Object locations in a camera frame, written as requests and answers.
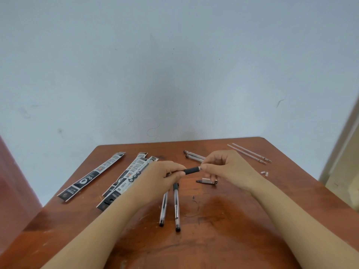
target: forearm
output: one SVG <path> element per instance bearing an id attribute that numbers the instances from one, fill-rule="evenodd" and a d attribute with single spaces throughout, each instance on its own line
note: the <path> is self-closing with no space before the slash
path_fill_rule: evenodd
<path id="1" fill-rule="evenodd" d="M 267 180 L 252 195 L 271 218 L 303 268 L 357 268 L 359 253 Z"/>
<path id="2" fill-rule="evenodd" d="M 121 231 L 140 207 L 128 190 L 43 268 L 103 268 Z"/>

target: white wall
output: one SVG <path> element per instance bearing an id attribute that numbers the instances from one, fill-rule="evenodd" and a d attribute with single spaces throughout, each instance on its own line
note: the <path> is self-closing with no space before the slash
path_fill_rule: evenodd
<path id="1" fill-rule="evenodd" d="M 359 95 L 357 11 L 0 0 L 0 135 L 42 204 L 100 144 L 260 135 L 318 178 Z"/>

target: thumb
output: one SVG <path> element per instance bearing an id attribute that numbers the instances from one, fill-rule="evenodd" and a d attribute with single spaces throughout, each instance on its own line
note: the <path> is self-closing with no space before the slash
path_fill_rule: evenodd
<path id="1" fill-rule="evenodd" d="M 181 179 L 181 177 L 185 176 L 186 173 L 183 171 L 174 172 L 172 175 L 167 176 L 165 179 L 167 179 L 168 183 L 170 185 L 176 183 L 178 180 Z"/>
<path id="2" fill-rule="evenodd" d="M 210 173 L 212 175 L 217 175 L 217 176 L 221 176 L 223 177 L 223 165 L 215 165 L 215 164 L 209 164 L 209 163 L 205 163 L 201 165 L 201 169 L 204 170 L 207 173 Z"/>

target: hand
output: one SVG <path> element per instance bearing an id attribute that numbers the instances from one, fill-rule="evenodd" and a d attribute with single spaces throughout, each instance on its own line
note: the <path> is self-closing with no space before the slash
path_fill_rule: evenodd
<path id="1" fill-rule="evenodd" d="M 145 205 L 163 197 L 174 183 L 186 175 L 185 172 L 182 172 L 184 169 L 186 167 L 173 161 L 155 161 L 146 167 L 126 192 L 130 191 L 136 195 L 140 204 Z"/>
<path id="2" fill-rule="evenodd" d="M 201 164 L 206 177 L 224 178 L 237 187 L 251 191 L 264 178 L 234 150 L 214 151 Z"/>

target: wooden table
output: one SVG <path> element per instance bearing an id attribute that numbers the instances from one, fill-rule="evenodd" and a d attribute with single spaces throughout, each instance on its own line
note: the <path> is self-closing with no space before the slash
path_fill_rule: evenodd
<path id="1" fill-rule="evenodd" d="M 71 185 L 114 153 L 126 151 L 115 163 L 69 203 L 54 196 L 0 257 L 0 268 L 40 268 L 91 223 L 101 211 L 102 193 L 132 162 L 138 152 L 186 167 L 183 150 L 207 156 L 228 149 L 232 142 L 273 161 L 267 166 L 244 156 L 258 172 L 359 250 L 359 215 L 320 182 L 259 137 L 167 143 L 116 144 L 96 147 L 59 190 Z M 175 232 L 173 190 L 165 225 L 158 226 L 162 199 L 142 208 L 118 239 L 106 268 L 299 268 L 274 225 L 251 196 L 227 181 L 216 186 L 195 183 L 200 173 L 182 178 L 179 186 L 181 232 Z"/>

